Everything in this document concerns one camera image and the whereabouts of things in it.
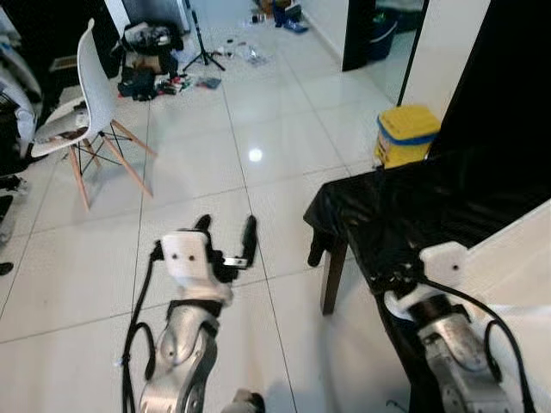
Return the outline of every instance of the blue bin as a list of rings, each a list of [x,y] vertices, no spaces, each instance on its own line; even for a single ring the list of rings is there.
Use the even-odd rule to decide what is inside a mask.
[[[383,60],[390,53],[394,33],[398,27],[398,16],[393,10],[375,11],[373,32],[369,36],[368,59]]]

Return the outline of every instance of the wooden table leg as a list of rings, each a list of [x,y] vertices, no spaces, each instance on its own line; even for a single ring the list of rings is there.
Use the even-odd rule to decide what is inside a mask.
[[[332,314],[335,308],[347,246],[344,240],[337,238],[331,251],[325,252],[324,279],[321,285],[321,313],[324,316]]]

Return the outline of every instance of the white chair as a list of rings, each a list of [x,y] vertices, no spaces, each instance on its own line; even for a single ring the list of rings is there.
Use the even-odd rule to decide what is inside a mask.
[[[112,140],[116,141],[117,146],[119,142],[117,139],[128,139],[135,144],[144,148],[148,153],[157,156],[149,146],[144,144],[141,140],[136,138],[128,129],[126,129],[120,122],[114,119],[115,115],[115,99],[111,93],[109,87],[109,80],[103,71],[100,59],[97,56],[96,44],[92,36],[92,28],[94,27],[94,19],[90,19],[88,23],[88,29],[84,32],[80,41],[78,42],[77,50],[77,68],[78,68],[78,80],[80,81],[80,87],[83,91],[84,100],[86,102],[86,110],[88,112],[88,128],[85,132],[73,140],[69,139],[51,139],[59,136],[60,133],[68,132],[77,129],[77,117],[81,116],[74,108],[83,98],[79,97],[71,102],[67,102],[65,105],[57,108],[52,115],[48,118],[44,126],[39,128],[34,135],[34,146],[31,152],[33,157],[41,157],[48,153],[58,151],[60,149],[69,147],[69,156],[71,158],[71,165],[75,177],[77,178],[77,185],[82,195],[86,210],[90,209],[90,203],[88,202],[88,195],[84,188],[84,182],[82,178],[82,165],[80,156],[77,160],[75,149],[89,153],[94,160],[97,167],[101,167],[98,158],[108,160],[105,157],[97,155],[103,144],[105,144],[115,158],[125,167],[130,176],[139,184],[142,191],[152,196],[150,190],[145,186],[136,171],[130,166],[130,164],[122,156],[120,150],[117,151],[113,145]],[[103,129],[107,126],[111,126],[113,133],[105,133]],[[118,129],[126,137],[123,138],[120,135],[115,134],[115,130]],[[94,150],[90,139],[96,137],[102,140],[100,146]]]

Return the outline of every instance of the table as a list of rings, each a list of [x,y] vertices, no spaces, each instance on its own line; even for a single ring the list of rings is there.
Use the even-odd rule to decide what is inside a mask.
[[[551,198],[549,173],[541,171],[548,163],[520,152],[471,148],[328,182],[306,210],[313,228],[308,264],[319,265],[326,252],[322,314],[333,312],[350,246],[412,383],[411,411],[441,410],[439,391],[416,329],[389,313],[384,292],[423,271],[423,248],[448,241],[471,248]]]

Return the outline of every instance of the wooden chair leg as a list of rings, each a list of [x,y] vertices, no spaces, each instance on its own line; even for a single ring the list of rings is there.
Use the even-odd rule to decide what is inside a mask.
[[[88,150],[88,152],[90,152],[91,156],[94,157],[95,152],[94,152],[94,148],[92,148],[90,141],[87,139],[83,139],[83,144],[84,146],[86,146],[86,149]],[[96,163],[96,166],[98,169],[102,167],[102,164],[100,163],[100,160],[97,157],[94,157],[94,162]]]
[[[105,145],[113,152],[113,155],[117,158],[117,160],[122,163],[122,166],[125,167],[127,172],[130,174],[130,176],[138,183],[138,185],[141,187],[142,191],[144,191],[149,196],[153,197],[151,191],[145,186],[144,182],[139,177],[138,173],[133,169],[132,166],[130,166],[130,163],[127,162],[127,160],[122,157],[121,153],[117,151],[117,148],[115,148],[115,145],[107,139],[105,135],[102,136],[103,142],[105,142]]]
[[[119,123],[117,120],[113,119],[111,120],[111,126],[113,127],[116,127],[117,129],[119,129],[121,132],[123,132],[125,135],[127,135],[127,137],[132,140],[136,145],[139,145],[141,146],[142,148],[145,149],[145,151],[147,151],[151,156],[153,157],[157,157],[157,153],[152,149],[150,148],[149,146],[147,146],[146,144],[144,144],[141,140],[139,140],[136,135],[134,135],[132,132],[130,132],[128,129],[126,129],[123,125],[121,125],[121,123]]]
[[[341,282],[344,258],[348,244],[336,239],[331,251],[325,252],[324,278],[321,286],[321,313],[326,316],[333,313],[337,300],[338,284]]]
[[[80,168],[78,168],[77,155],[75,154],[75,146],[69,146],[69,157],[71,158],[72,171],[77,179],[78,190],[83,198],[86,212],[90,210],[90,203],[88,202],[88,195],[86,194],[86,188],[84,187],[83,176],[80,175]]]

